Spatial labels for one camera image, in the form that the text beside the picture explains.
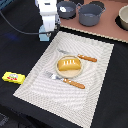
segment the placemat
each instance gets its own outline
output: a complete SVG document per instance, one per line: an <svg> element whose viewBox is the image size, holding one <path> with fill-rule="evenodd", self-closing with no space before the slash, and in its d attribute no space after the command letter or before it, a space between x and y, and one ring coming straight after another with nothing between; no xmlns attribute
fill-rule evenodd
<svg viewBox="0 0 128 128"><path fill-rule="evenodd" d="M14 96L78 126L90 128L113 46L60 31ZM96 63L82 60L83 72L72 79L84 84L85 89L45 76L44 70L57 74L55 62L63 56L57 48L97 58Z"/></svg>

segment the bowl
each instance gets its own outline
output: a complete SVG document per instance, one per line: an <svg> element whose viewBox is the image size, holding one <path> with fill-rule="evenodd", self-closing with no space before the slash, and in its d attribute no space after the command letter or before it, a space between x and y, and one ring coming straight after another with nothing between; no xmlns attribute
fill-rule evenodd
<svg viewBox="0 0 128 128"><path fill-rule="evenodd" d="M74 59L74 58L79 59L80 65L81 65L81 69L79 69L79 70L59 71L59 69L58 69L58 61L59 61L59 60ZM57 71L58 75L60 75L60 76L63 77L63 78L74 78L74 77L77 77L77 76L79 76L79 75L82 73L82 71L83 71L83 62L82 62L82 60L81 60L80 58L78 58L78 57L73 56L73 55L66 55L66 56L60 57L60 58L57 60L55 66L56 66L56 71Z"/></svg>
<svg viewBox="0 0 128 128"><path fill-rule="evenodd" d="M119 10L119 17L121 20L122 27L126 30L128 30L128 5L122 7Z"/></svg>

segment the cable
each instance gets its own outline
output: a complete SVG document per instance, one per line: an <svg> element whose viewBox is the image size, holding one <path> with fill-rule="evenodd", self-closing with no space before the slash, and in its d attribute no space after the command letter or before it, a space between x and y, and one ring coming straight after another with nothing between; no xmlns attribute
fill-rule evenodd
<svg viewBox="0 0 128 128"><path fill-rule="evenodd" d="M22 34L27 34L27 35L39 35L39 34L49 34L49 33L55 33L55 32L58 32L58 31L50 31L50 32L41 32L41 33L27 33L27 32L23 32L23 31L20 31L18 29L16 29L13 25L10 24L10 22L4 17L4 15L2 14L2 12L0 11L0 15L3 17L3 19L13 28L15 29L16 31L22 33Z"/></svg>

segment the metal cookware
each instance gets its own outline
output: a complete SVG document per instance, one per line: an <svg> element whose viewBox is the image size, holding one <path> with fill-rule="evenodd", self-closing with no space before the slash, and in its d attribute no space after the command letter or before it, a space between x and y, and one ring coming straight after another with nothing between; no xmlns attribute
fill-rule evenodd
<svg viewBox="0 0 128 128"><path fill-rule="evenodd" d="M102 9L105 9L104 8L104 3L100 2L100 1L92 1L89 4L95 4L95 5L100 6Z"/></svg>
<svg viewBox="0 0 128 128"><path fill-rule="evenodd" d="M100 6L95 4L86 4L82 6L78 3L77 9L78 6L80 6L80 9L78 11L79 22L85 26L94 26L98 24L101 14L106 10L105 7L104 9L102 9Z"/></svg>
<svg viewBox="0 0 128 128"><path fill-rule="evenodd" d="M59 17L68 19L76 14L76 4L72 1L61 1L57 4Z"/></svg>

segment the black pot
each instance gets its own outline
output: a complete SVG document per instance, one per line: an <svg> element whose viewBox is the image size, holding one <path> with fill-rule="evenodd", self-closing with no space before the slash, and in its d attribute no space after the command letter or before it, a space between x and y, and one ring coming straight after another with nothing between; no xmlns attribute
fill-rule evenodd
<svg viewBox="0 0 128 128"><path fill-rule="evenodd" d="M72 1L61 1L57 4L57 12L59 17L68 19L76 14L76 4Z"/></svg>

